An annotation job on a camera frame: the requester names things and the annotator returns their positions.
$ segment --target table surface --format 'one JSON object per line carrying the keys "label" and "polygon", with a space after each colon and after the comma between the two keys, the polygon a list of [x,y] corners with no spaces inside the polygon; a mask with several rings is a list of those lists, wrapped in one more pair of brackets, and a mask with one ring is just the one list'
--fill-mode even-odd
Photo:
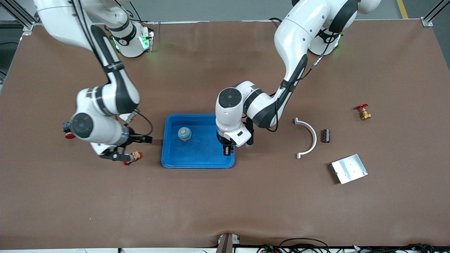
{"label": "table surface", "polygon": [[[105,83],[94,55],[42,27],[24,36],[0,99],[0,248],[206,247],[312,237],[329,245],[450,244],[450,72],[420,20],[356,21],[295,90],[276,133],[256,129],[231,169],[166,169],[164,121],[214,113],[223,88],[268,93],[284,76],[275,23],[154,26],[154,52],[123,59],[155,126],[125,167],[66,140],[79,90]],[[310,55],[310,64],[315,56]],[[353,108],[369,104],[372,118]],[[311,144],[307,129],[329,128]],[[131,123],[147,131],[145,120]],[[359,154],[369,175],[336,184],[327,164]]]}

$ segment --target blue ball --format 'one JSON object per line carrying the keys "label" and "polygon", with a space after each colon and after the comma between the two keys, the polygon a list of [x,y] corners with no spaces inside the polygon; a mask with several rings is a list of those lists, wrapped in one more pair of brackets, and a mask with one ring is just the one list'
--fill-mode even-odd
{"label": "blue ball", "polygon": [[187,127],[182,127],[178,130],[178,138],[182,141],[187,141],[191,138],[192,132]]}

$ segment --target blue tray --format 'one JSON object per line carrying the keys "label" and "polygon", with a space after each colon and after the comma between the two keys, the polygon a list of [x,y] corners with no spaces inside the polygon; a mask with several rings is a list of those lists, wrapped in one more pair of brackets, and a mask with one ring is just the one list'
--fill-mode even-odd
{"label": "blue tray", "polygon": [[[178,138],[182,127],[192,131],[188,141]],[[164,127],[161,163],[167,168],[227,169],[234,164],[234,153],[223,155],[214,114],[171,114]]]}

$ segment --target yellow floor line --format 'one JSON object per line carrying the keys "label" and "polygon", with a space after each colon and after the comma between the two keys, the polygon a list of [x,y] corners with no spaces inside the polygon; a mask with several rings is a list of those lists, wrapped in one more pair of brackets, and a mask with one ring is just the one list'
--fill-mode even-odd
{"label": "yellow floor line", "polygon": [[405,5],[403,4],[403,0],[397,0],[398,8],[400,9],[401,17],[408,18],[408,14],[406,13]]}

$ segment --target square metallic plate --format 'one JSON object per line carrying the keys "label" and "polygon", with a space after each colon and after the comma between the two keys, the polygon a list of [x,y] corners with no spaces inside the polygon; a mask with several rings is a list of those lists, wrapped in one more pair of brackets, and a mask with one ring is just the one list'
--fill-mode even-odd
{"label": "square metallic plate", "polygon": [[348,183],[367,175],[367,171],[358,154],[335,161],[331,163],[331,166],[341,184]]}

